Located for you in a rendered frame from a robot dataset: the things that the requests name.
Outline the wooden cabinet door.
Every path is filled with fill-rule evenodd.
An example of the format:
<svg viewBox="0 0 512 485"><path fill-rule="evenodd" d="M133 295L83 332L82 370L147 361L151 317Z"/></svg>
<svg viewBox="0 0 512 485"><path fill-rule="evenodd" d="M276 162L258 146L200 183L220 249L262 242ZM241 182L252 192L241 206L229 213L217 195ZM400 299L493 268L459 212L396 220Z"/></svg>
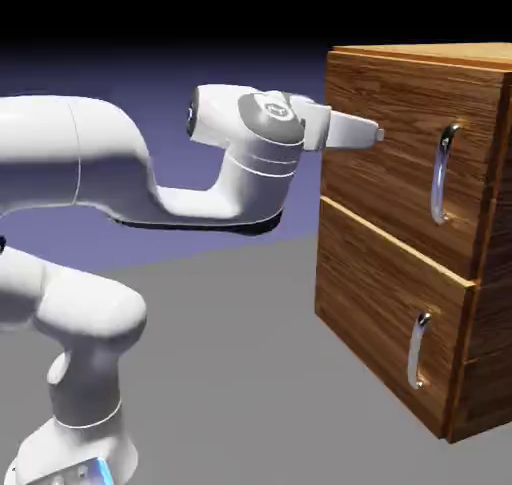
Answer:
<svg viewBox="0 0 512 485"><path fill-rule="evenodd" d="M512 70L332 51L326 99L376 121L384 140L323 158L322 192L466 280L481 274L490 209L509 130ZM444 184L448 220L436 224L430 194L436 148L451 123Z"/></svg>
<svg viewBox="0 0 512 485"><path fill-rule="evenodd" d="M448 434L475 289L341 205L321 200L316 313L439 438ZM407 358L421 312L432 317L420 353L424 385L414 390Z"/></svg>

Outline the wooden cabinet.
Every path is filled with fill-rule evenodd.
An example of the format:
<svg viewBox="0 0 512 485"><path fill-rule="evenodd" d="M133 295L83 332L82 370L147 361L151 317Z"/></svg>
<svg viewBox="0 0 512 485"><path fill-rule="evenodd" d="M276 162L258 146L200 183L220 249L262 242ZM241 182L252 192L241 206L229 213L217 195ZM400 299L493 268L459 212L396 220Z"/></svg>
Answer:
<svg viewBox="0 0 512 485"><path fill-rule="evenodd" d="M323 155L317 315L437 437L512 423L512 43L339 46L326 99L385 136Z"/></svg>

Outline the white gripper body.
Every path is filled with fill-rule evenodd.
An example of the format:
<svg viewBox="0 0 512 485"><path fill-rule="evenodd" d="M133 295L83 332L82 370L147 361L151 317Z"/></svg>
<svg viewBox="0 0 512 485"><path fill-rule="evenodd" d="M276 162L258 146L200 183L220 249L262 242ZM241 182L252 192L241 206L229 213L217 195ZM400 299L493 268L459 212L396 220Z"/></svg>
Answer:
<svg viewBox="0 0 512 485"><path fill-rule="evenodd" d="M379 124L373 120L331 111L325 147L367 149L379 141Z"/></svg>

